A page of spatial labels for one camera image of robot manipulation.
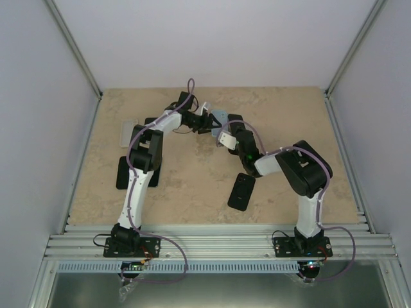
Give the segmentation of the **black cased phone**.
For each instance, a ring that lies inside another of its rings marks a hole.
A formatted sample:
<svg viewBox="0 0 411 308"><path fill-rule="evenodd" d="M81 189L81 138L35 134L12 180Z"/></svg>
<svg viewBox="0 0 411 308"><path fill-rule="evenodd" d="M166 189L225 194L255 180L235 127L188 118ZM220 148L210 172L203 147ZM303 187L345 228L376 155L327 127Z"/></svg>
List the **black cased phone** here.
<svg viewBox="0 0 411 308"><path fill-rule="evenodd" d="M256 179L254 177L245 173L239 173L234 182L227 205L238 211L246 211L255 183Z"/></svg>
<svg viewBox="0 0 411 308"><path fill-rule="evenodd" d="M127 163L127 157L122 156L118 162L118 172L116 176L116 189L127 190L129 183L129 170L130 167Z"/></svg>

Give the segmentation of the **black smartphone from blue case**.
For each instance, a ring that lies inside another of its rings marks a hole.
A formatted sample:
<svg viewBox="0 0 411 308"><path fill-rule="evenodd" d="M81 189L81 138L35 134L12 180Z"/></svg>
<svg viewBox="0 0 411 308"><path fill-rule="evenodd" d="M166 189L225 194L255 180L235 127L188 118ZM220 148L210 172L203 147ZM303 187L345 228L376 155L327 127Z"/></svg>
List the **black smartphone from blue case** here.
<svg viewBox="0 0 411 308"><path fill-rule="evenodd" d="M245 129L245 124L243 122L243 118L241 115L238 114L229 114L228 115L228 120L229 120L229 128L231 131L236 131L238 129Z"/></svg>

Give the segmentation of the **dark teal smartphone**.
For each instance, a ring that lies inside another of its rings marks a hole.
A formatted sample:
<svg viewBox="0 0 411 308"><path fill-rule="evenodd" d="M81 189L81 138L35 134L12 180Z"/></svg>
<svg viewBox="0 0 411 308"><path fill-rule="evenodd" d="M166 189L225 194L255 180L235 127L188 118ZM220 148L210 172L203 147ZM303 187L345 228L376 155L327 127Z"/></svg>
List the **dark teal smartphone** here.
<svg viewBox="0 0 411 308"><path fill-rule="evenodd" d="M147 175L150 178L148 182L149 187L157 187L159 185L160 173L162 167L162 158L157 161L150 161L148 164Z"/></svg>

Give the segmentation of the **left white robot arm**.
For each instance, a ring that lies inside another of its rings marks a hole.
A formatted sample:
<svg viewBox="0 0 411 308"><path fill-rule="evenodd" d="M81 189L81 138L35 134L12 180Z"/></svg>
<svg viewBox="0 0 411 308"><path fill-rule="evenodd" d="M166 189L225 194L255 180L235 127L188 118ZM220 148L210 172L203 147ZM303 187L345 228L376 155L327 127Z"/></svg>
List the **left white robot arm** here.
<svg viewBox="0 0 411 308"><path fill-rule="evenodd" d="M179 100L165 108L160 117L145 125L134 126L127 155L128 187L118 222L106 240L106 247L118 247L126 256L137 254L141 247L139 230L146 192L155 172L162 164L164 138L180 126L197 134L222 127L222 120L209 111L207 103L192 111L196 97L181 92Z"/></svg>

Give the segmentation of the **light blue cased phone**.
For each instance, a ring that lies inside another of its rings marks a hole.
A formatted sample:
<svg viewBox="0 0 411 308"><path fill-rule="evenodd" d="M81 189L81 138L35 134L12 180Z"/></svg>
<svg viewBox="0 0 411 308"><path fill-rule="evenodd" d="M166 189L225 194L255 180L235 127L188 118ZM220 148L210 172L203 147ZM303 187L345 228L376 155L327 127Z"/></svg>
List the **light blue cased phone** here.
<svg viewBox="0 0 411 308"><path fill-rule="evenodd" d="M227 122L228 113L226 111L214 109L211 111L211 114L221 122L222 126ZM216 138L219 129L220 128L213 128L211 132L212 137Z"/></svg>

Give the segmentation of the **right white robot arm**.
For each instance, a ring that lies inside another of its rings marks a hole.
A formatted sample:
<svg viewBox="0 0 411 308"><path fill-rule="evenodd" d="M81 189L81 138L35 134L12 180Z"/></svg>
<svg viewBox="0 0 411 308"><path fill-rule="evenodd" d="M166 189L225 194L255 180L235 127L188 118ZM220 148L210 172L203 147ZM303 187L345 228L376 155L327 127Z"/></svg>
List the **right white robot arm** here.
<svg viewBox="0 0 411 308"><path fill-rule="evenodd" d="M322 203L333 176L330 165L304 140L271 153L259 151L245 121L231 120L216 134L216 143L240 158L248 176L260 178L282 172L299 196L293 245L302 256L315 252L324 238Z"/></svg>

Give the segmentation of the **beige phone case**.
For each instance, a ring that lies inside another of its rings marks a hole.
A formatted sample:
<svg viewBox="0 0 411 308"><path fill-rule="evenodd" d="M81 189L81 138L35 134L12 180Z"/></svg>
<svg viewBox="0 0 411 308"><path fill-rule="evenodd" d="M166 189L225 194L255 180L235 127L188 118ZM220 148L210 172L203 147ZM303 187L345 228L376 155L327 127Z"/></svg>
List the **beige phone case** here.
<svg viewBox="0 0 411 308"><path fill-rule="evenodd" d="M127 148L129 146L134 126L137 124L137 119L129 119L121 122L121 131L119 138L119 146L121 148Z"/></svg>

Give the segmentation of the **silver smartphone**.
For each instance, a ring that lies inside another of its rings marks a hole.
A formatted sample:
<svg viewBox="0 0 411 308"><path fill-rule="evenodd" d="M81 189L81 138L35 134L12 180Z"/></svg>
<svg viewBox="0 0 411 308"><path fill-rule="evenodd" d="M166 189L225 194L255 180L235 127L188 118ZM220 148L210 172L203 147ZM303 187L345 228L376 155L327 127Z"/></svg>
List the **silver smartphone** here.
<svg viewBox="0 0 411 308"><path fill-rule="evenodd" d="M147 118L144 120L144 125L148 125L148 124L150 124L150 123L152 123L152 122L155 122L156 120L157 120L156 117L147 117Z"/></svg>

